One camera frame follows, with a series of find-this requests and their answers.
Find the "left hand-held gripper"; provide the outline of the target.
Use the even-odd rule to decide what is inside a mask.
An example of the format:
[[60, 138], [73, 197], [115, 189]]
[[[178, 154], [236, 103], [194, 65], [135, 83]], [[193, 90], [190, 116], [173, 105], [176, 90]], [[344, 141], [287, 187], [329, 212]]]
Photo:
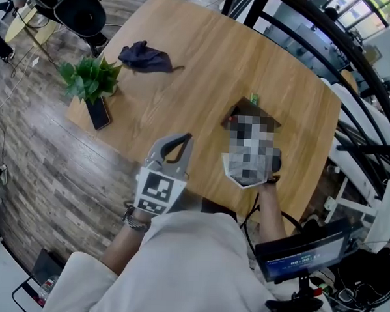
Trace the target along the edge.
[[[182, 133], [165, 136], [152, 145], [137, 175], [135, 208], [156, 216], [170, 211], [186, 187], [193, 144], [193, 136]], [[175, 158], [165, 159], [177, 146]]]

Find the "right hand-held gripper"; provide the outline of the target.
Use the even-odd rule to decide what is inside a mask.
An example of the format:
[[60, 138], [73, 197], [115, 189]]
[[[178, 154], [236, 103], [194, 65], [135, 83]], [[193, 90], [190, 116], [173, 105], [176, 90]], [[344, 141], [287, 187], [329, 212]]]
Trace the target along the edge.
[[225, 175], [241, 189], [276, 183], [281, 169], [281, 150], [265, 149], [265, 154], [251, 154], [243, 149], [238, 153], [223, 153]]

